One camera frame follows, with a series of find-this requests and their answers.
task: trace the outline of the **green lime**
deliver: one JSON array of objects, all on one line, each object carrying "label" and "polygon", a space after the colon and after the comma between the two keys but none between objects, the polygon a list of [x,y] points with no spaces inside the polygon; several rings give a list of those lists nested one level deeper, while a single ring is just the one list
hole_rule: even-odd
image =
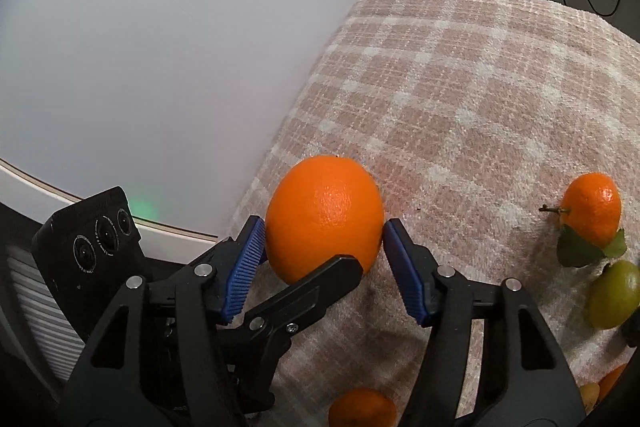
[{"label": "green lime", "polygon": [[599,330],[615,328],[626,321],[640,304],[640,269],[629,261],[616,261],[604,268],[591,283],[589,322]]}]

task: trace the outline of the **fruit stem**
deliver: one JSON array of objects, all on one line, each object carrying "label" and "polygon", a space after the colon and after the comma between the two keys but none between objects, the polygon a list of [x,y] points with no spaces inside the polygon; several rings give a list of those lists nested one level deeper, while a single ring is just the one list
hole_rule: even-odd
[{"label": "fruit stem", "polygon": [[568,208],[559,208],[557,206],[548,206],[548,204],[543,204],[539,209],[540,212],[553,212],[554,214],[568,214]]}]

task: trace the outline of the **green leaf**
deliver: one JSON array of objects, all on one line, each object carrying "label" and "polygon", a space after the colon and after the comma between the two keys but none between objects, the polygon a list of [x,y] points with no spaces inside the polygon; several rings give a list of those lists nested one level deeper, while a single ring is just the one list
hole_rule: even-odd
[{"label": "green leaf", "polygon": [[562,225],[558,238],[558,261],[562,266],[581,268],[604,259],[604,252],[580,237],[568,225]]},{"label": "green leaf", "polygon": [[604,247],[604,255],[609,257],[610,259],[617,259],[618,257],[622,257],[626,251],[626,242],[625,242],[625,229],[618,230],[616,237],[613,238],[611,243],[609,243],[606,247]]}]

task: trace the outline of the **blue gripper pad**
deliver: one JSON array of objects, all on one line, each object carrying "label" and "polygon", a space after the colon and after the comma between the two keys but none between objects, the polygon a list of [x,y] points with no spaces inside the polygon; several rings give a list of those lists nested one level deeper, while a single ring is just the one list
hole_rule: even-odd
[{"label": "blue gripper pad", "polygon": [[391,220],[385,223],[382,241],[406,313],[423,325],[430,317],[424,304],[424,286]]},{"label": "blue gripper pad", "polygon": [[251,216],[238,235],[238,241],[246,237],[238,260],[226,280],[225,305],[220,317],[229,324],[242,311],[249,287],[254,280],[255,270],[260,264],[264,252],[264,221],[261,217]]}]

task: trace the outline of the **metal screw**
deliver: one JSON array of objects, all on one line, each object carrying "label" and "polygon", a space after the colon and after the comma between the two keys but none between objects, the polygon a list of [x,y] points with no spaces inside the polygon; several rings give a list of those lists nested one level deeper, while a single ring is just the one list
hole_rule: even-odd
[{"label": "metal screw", "polygon": [[127,279],[127,288],[135,290],[136,288],[140,288],[142,286],[142,277],[140,275],[132,275]]},{"label": "metal screw", "polygon": [[438,266],[438,275],[443,277],[453,277],[456,274],[456,269],[447,264],[441,264]]},{"label": "metal screw", "polygon": [[516,292],[520,289],[522,289],[522,283],[520,281],[518,281],[517,279],[507,279],[504,282],[504,285],[507,286],[508,289],[510,289],[512,292]]},{"label": "metal screw", "polygon": [[263,326],[264,318],[262,317],[255,317],[254,320],[249,323],[249,329],[252,331],[258,331]]},{"label": "metal screw", "polygon": [[193,269],[194,274],[196,274],[198,277],[206,277],[207,275],[209,275],[211,272],[213,272],[213,267],[210,264],[207,263],[202,263],[202,264],[198,264],[194,269]]}]

